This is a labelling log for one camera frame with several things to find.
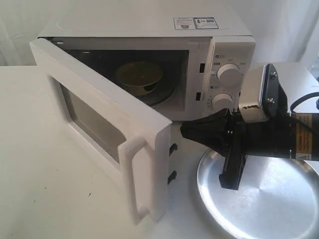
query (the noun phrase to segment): white microwave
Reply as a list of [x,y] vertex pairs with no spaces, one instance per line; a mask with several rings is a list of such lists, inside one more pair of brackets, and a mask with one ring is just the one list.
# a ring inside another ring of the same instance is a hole
[[[238,107],[255,49],[221,0],[78,0],[30,45],[68,132],[124,188],[135,224],[166,211],[171,120]],[[134,95],[119,83],[127,65],[158,80]]]

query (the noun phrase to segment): warning label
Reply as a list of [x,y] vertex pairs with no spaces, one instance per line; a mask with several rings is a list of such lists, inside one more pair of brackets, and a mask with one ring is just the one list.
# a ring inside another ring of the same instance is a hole
[[175,30],[218,29],[213,17],[175,17]]
[[[294,117],[312,127],[312,114],[295,114]],[[296,127],[296,159],[311,160],[313,135],[300,124]]]

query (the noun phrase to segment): microwave door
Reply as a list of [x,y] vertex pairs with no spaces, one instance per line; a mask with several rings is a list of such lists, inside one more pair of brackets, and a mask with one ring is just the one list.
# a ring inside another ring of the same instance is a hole
[[171,121],[50,41],[30,46],[71,136],[123,186],[133,223],[147,214],[157,221],[167,201]]

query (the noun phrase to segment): round metal plate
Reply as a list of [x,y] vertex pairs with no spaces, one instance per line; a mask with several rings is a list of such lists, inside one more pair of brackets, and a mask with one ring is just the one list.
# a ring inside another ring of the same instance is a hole
[[209,214],[238,239],[319,238],[319,177],[304,161],[248,157],[239,190],[221,188],[224,158],[207,151],[197,186]]

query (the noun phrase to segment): screw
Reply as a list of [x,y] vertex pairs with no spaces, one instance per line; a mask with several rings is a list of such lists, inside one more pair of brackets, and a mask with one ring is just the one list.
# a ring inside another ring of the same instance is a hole
[[267,99],[268,104],[273,105],[275,103],[273,98],[268,98]]
[[273,79],[273,78],[276,78],[278,76],[277,72],[272,72],[270,73],[270,77]]

